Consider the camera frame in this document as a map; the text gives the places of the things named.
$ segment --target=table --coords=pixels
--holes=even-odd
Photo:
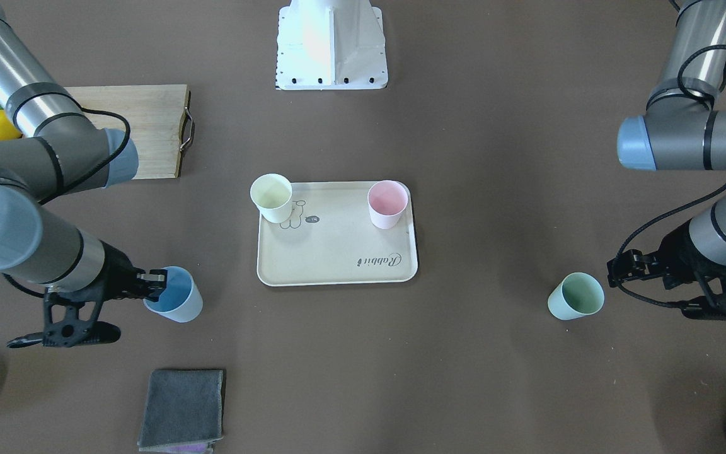
[[[631,230],[726,179],[617,161],[620,122],[671,49],[668,2],[377,0],[389,86],[361,92],[274,90],[285,4],[3,2],[61,85],[190,86],[180,178],[48,207],[138,267],[189,269],[205,308],[177,325],[112,301],[118,343],[9,351],[40,328],[40,302],[0,276],[0,452],[135,451],[156,368],[226,370],[218,453],[725,452],[726,323],[605,283]],[[418,275],[265,287],[248,187],[268,172],[406,183]],[[607,301],[561,322],[545,301],[572,271]]]

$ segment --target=light green cup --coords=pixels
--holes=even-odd
[[[573,320],[599,312],[604,291],[596,278],[586,273],[565,277],[548,297],[548,310],[559,320]]]

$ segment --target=white cup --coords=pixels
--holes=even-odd
[[[405,212],[409,198],[407,189],[396,181],[384,180],[369,189],[369,216],[379,229],[391,229]]]
[[[251,184],[251,200],[273,224],[287,221],[293,212],[293,185],[278,173],[266,173]]]
[[[178,323],[192,322],[204,308],[195,281],[189,271],[181,267],[164,267],[167,270],[167,288],[159,301],[144,300],[144,307]]]
[[[586,273],[565,277],[548,297],[548,310],[560,320],[573,320],[599,312],[604,291],[596,278]]]

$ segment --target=robotic arm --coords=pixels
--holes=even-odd
[[[725,65],[726,0],[686,0],[671,56],[646,114],[628,118],[620,127],[620,163],[637,170],[726,170],[726,112],[713,109],[723,90]],[[608,262],[611,287],[640,297],[623,283],[662,278],[671,289],[698,282],[703,296],[691,301],[640,299],[679,308],[692,319],[726,320],[726,196],[665,236],[654,253],[623,251],[628,241]],[[721,293],[711,287],[716,279]]]
[[[0,142],[0,272],[47,288],[43,331],[8,347],[115,342],[119,328],[98,321],[103,302],[157,301],[166,271],[134,267],[124,253],[42,205],[133,178],[139,159],[130,127],[125,121],[125,132],[96,129],[18,40],[1,7],[0,104],[26,137]],[[80,320],[80,309],[89,303],[95,305],[92,316]],[[53,318],[55,306],[65,309],[63,319]]]

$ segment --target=wooden cutting board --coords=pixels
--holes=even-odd
[[[67,90],[81,106],[115,112],[129,121],[130,138],[139,152],[134,179],[178,177],[189,86],[72,86]],[[86,116],[96,127],[124,129],[121,121],[110,116]]]

